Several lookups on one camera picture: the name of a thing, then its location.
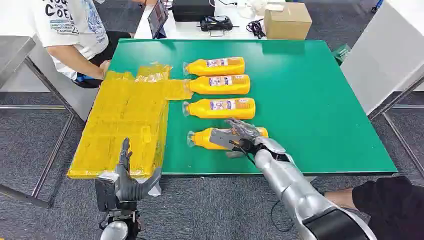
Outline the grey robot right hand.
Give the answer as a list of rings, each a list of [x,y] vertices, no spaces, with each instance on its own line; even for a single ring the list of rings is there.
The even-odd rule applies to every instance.
[[[261,136],[260,131],[252,124],[247,123],[240,119],[229,118],[224,122],[231,126],[231,132],[234,136],[239,137],[239,140],[232,140],[236,143],[236,148],[226,153],[229,158],[239,158],[242,153],[249,159],[248,152],[253,145],[253,139]]]

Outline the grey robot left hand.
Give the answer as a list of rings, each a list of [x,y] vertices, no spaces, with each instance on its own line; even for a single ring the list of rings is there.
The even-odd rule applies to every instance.
[[[121,202],[140,201],[148,195],[148,192],[159,183],[162,176],[162,167],[156,167],[152,176],[145,182],[138,183],[130,175],[130,158],[132,152],[130,149],[130,139],[126,137],[121,146],[118,164],[115,167],[115,173],[120,177],[119,190],[116,193]]]

